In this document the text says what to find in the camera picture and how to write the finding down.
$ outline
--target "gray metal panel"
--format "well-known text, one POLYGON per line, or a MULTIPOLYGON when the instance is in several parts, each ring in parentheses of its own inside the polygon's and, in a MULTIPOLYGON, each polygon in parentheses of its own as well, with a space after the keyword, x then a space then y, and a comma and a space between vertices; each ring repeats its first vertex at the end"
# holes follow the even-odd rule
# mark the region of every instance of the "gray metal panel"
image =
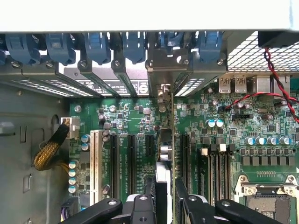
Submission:
POLYGON ((65 116, 58 98, 0 85, 0 124, 10 122, 15 135, 0 136, 1 223, 56 224, 67 197, 67 174, 61 168, 37 171, 31 160, 38 145, 52 135, 51 119, 65 116), (30 190, 24 184, 30 179, 30 190))

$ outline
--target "motherboard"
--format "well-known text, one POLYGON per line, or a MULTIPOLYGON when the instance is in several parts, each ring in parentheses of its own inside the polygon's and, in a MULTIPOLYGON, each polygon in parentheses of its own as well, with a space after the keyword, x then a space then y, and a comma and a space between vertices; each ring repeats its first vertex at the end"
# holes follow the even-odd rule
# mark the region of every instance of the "motherboard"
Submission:
POLYGON ((125 202, 143 193, 162 159, 160 148, 171 147, 165 144, 171 129, 172 172, 189 194, 211 205, 232 199, 281 223, 297 223, 299 125, 283 100, 269 96, 225 109, 243 96, 200 92, 174 98, 173 108, 150 98, 73 99, 70 115, 80 129, 70 140, 70 195, 84 209, 106 197, 125 202))

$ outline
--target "blue plastic latch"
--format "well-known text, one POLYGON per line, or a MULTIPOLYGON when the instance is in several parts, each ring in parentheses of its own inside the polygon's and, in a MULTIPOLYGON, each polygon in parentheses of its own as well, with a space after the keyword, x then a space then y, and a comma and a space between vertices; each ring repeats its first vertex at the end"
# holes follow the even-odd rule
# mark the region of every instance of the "blue plastic latch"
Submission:
POLYGON ((39 64, 41 54, 31 34, 6 34, 5 40, 10 56, 23 64, 39 64))
POLYGON ((143 32, 122 33, 123 55, 133 64, 145 61, 145 36, 143 32))
POLYGON ((221 31, 200 32, 197 39, 200 59, 204 63, 216 62, 219 59, 222 44, 221 31))
POLYGON ((107 33, 86 33, 85 48, 87 56, 99 65, 111 62, 107 33))
POLYGON ((48 54, 53 61, 63 65, 76 62, 76 52, 70 34, 46 34, 46 44, 48 54))

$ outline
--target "black pcie slot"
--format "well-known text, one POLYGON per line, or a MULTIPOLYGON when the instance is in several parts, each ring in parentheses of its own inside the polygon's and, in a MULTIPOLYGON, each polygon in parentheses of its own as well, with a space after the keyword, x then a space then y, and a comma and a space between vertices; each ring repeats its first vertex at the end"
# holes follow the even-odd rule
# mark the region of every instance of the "black pcie slot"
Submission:
POLYGON ((118 136, 112 134, 110 136, 110 166, 111 166, 111 181, 110 191, 111 197, 119 198, 120 186, 120 149, 118 146, 118 136))
POLYGON ((155 155, 155 139, 153 134, 145 135, 145 156, 155 155))
POLYGON ((136 136, 128 134, 128 194, 136 193, 136 136))
POLYGON ((189 145, 190 145, 190 137, 188 134, 181 134, 181 177, 183 182, 187 188, 187 191, 190 190, 189 188, 189 145))

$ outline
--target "white connector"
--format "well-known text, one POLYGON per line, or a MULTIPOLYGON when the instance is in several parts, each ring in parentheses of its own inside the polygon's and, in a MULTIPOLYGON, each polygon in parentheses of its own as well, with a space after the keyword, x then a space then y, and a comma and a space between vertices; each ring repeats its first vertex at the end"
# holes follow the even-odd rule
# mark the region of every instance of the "white connector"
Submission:
POLYGON ((70 131, 67 134, 67 139, 78 139, 79 138, 79 118, 60 118, 60 123, 62 124, 65 120, 70 121, 70 131))

